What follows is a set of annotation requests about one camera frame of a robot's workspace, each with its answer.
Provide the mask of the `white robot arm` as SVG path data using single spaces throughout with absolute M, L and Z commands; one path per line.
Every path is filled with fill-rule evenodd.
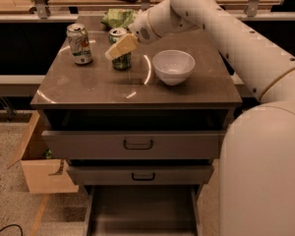
M 219 236 L 295 236 L 295 58 L 215 0 L 164 0 L 137 15 L 109 59 L 196 26 L 259 101 L 228 128 L 219 159 Z

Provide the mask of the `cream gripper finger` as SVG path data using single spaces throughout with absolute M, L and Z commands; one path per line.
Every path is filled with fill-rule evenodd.
M 114 60 L 134 51 L 138 46 L 138 38 L 132 33 L 126 33 L 108 48 L 105 57 L 108 60 Z

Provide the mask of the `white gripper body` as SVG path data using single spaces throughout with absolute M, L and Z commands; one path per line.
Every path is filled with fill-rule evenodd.
M 150 44 L 159 40 L 159 36 L 150 25 L 148 11 L 140 11 L 129 24 L 128 29 L 138 38 L 140 43 Z

